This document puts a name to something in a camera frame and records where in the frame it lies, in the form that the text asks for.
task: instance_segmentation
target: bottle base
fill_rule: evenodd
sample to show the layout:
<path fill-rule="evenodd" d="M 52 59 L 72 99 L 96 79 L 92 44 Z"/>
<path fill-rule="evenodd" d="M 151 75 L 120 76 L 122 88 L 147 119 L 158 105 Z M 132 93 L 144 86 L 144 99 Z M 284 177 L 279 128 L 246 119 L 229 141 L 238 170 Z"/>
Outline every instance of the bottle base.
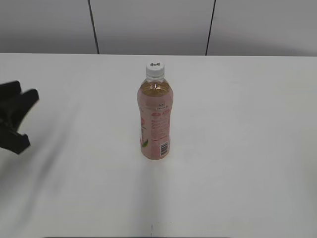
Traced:
<path fill-rule="evenodd" d="M 149 159 L 149 160 L 161 160 L 161 159 L 164 159 L 167 155 L 168 155 L 169 153 L 166 153 L 166 155 L 164 155 L 164 156 L 161 156 L 161 157 L 158 157 L 158 158 L 152 158 L 152 157 L 150 157 L 150 156 L 146 156 L 145 154 L 143 154 L 143 152 L 142 152 L 142 155 L 144 155 L 147 159 Z"/>

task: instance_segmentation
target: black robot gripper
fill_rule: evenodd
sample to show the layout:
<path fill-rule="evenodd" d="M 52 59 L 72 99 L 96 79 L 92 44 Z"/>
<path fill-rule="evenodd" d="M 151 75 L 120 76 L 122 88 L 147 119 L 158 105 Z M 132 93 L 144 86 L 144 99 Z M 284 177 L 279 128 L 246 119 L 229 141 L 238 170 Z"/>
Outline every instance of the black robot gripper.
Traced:
<path fill-rule="evenodd" d="M 18 81 L 0 84 L 0 147 L 21 154 L 30 146 L 29 137 L 17 131 L 30 109 L 39 100 L 36 89 L 22 93 Z"/>

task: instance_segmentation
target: green leaf graphic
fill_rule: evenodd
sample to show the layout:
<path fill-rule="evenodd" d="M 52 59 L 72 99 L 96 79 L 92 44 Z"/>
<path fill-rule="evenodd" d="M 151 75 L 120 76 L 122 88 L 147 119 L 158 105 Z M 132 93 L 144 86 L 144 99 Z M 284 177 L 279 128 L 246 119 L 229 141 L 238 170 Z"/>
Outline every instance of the green leaf graphic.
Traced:
<path fill-rule="evenodd" d="M 142 147 L 143 147 L 143 148 L 144 148 L 144 147 L 147 147 L 148 143 L 149 143 L 149 140 L 145 141 L 145 142 L 143 143 Z"/>

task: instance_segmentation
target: plastic bottle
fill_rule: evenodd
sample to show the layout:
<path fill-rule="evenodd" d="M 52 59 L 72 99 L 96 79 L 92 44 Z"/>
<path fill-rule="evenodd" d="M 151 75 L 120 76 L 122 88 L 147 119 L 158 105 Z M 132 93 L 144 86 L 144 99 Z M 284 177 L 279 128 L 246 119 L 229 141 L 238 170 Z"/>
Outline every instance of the plastic bottle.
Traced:
<path fill-rule="evenodd" d="M 147 78 L 138 91 L 141 116 L 141 151 L 151 160 L 164 158 L 170 149 L 170 114 L 173 91 L 164 78 L 164 64 L 147 64 Z"/>

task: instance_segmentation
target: bottle neck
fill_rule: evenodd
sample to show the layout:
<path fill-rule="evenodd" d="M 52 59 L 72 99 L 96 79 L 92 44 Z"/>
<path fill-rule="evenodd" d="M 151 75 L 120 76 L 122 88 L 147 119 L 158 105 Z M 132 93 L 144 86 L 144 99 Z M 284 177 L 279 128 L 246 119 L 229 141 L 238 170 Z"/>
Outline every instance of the bottle neck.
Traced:
<path fill-rule="evenodd" d="M 148 82 L 150 82 L 150 83 L 163 83 L 164 75 L 159 76 L 159 77 L 152 77 L 152 76 L 147 75 L 147 79 L 146 80 Z"/>

